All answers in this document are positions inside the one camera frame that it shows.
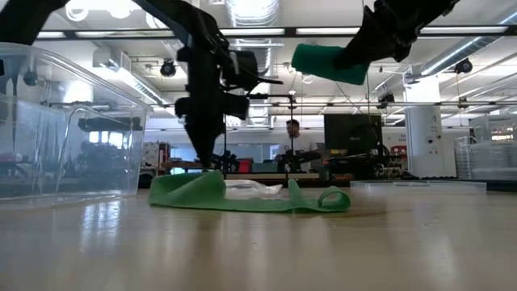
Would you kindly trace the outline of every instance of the man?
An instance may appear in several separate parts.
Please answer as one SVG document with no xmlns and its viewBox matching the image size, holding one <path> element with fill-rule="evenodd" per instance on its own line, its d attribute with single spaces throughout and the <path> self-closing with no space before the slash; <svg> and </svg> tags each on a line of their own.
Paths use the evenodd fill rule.
<svg viewBox="0 0 517 291">
<path fill-rule="evenodd" d="M 298 120 L 288 120 L 286 122 L 288 128 L 288 137 L 280 143 L 279 154 L 285 154 L 286 150 L 291 149 L 291 137 L 294 144 L 294 152 L 308 152 L 316 150 L 316 143 L 309 135 L 300 134 L 300 122 Z M 306 162 L 300 165 L 302 171 L 307 172 L 310 170 L 310 162 Z"/>
</svg>

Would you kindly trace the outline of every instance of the transparent storage box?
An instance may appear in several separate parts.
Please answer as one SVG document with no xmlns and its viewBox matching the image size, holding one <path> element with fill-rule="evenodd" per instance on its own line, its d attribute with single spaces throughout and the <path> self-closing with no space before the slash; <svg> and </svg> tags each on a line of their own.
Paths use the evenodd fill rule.
<svg viewBox="0 0 517 291">
<path fill-rule="evenodd" d="M 477 143 L 492 141 L 517 141 L 517 116 L 515 114 L 478 117 L 470 121 Z"/>
<path fill-rule="evenodd" d="M 54 53 L 0 43 L 0 209 L 136 194 L 151 112 Z"/>
<path fill-rule="evenodd" d="M 470 143 L 472 138 L 455 140 L 458 178 L 517 180 L 517 141 Z"/>
<path fill-rule="evenodd" d="M 351 190 L 373 196 L 398 194 L 486 194 L 486 183 L 460 181 L 352 181 Z"/>
</svg>

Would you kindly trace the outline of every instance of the green fabric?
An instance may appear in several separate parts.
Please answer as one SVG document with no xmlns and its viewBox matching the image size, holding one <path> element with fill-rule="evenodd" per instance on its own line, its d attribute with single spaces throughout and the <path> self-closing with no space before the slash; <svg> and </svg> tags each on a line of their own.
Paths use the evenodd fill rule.
<svg viewBox="0 0 517 291">
<path fill-rule="evenodd" d="M 336 70 L 332 66 L 332 61 L 342 50 L 343 48 L 338 46 L 299 44 L 292 55 L 291 65 L 303 74 L 363 85 L 370 63 L 354 65 L 347 70 Z"/>
<path fill-rule="evenodd" d="M 225 181 L 219 171 L 206 174 L 164 175 L 153 180 L 149 204 L 186 209 L 262 213 L 336 213 L 350 208 L 350 198 L 339 188 L 327 188 L 317 200 L 306 199 L 293 179 L 289 180 L 290 200 L 230 200 L 225 198 L 225 191 Z M 325 200 L 330 194 L 337 194 L 337 198 Z"/>
</svg>

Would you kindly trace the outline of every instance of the black monitor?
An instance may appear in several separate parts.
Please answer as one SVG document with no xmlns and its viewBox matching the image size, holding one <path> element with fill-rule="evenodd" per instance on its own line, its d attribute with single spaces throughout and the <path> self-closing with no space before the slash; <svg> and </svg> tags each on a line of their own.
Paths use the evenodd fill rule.
<svg viewBox="0 0 517 291">
<path fill-rule="evenodd" d="M 325 114 L 325 148 L 366 154 L 382 145 L 379 115 Z"/>
</svg>

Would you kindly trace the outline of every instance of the wooden table surface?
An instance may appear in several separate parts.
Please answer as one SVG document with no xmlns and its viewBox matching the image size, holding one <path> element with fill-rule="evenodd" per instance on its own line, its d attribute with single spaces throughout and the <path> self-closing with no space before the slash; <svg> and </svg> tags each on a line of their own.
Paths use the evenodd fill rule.
<svg viewBox="0 0 517 291">
<path fill-rule="evenodd" d="M 517 290 L 517 196 L 352 203 L 231 213 L 150 208 L 140 194 L 0 213 L 0 290 Z"/>
</svg>

